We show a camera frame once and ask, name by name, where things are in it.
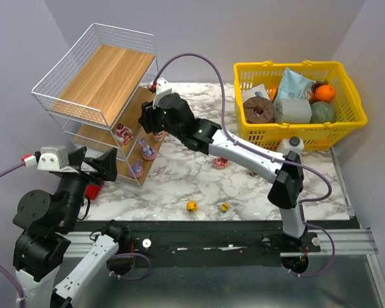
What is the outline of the purple figure orange donut toy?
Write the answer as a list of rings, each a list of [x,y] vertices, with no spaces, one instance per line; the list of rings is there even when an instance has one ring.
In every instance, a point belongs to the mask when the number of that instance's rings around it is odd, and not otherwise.
[[[161,141],[164,139],[165,135],[166,135],[165,131],[161,131],[161,132],[154,133],[153,137],[156,141]]]

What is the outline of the purple bunny pink donut toy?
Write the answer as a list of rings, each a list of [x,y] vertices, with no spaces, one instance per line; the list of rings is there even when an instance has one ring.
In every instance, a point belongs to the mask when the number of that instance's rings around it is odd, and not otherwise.
[[[144,174],[144,168],[141,166],[142,159],[136,160],[135,164],[129,169],[128,175],[131,178],[138,179]]]

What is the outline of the red strawberry cake toy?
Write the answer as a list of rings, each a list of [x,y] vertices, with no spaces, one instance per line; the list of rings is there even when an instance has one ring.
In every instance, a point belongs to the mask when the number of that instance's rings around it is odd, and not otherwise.
[[[118,123],[115,128],[115,139],[122,145],[127,145],[134,138],[134,134],[131,128]]]

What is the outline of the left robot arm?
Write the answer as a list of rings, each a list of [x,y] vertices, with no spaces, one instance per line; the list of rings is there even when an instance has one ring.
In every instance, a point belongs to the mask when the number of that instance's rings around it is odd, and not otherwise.
[[[19,201],[14,225],[22,229],[16,240],[13,266],[21,287],[20,307],[73,307],[98,271],[118,252],[130,248],[129,228],[109,221],[90,251],[61,283],[55,278],[71,241],[65,238],[75,228],[90,184],[117,178],[117,150],[98,158],[86,156],[85,146],[69,152],[65,146],[43,147],[24,159],[58,176],[57,190],[27,192]]]

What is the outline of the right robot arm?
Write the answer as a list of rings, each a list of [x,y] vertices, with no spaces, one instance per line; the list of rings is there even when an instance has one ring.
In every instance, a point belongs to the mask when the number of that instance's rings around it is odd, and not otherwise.
[[[298,204],[304,188],[299,154],[265,150],[213,121],[195,117],[177,93],[165,95],[158,106],[144,102],[138,122],[146,133],[167,132],[191,151],[225,158],[263,177],[272,184],[268,200],[280,210],[284,236],[298,244],[303,241],[307,226]]]

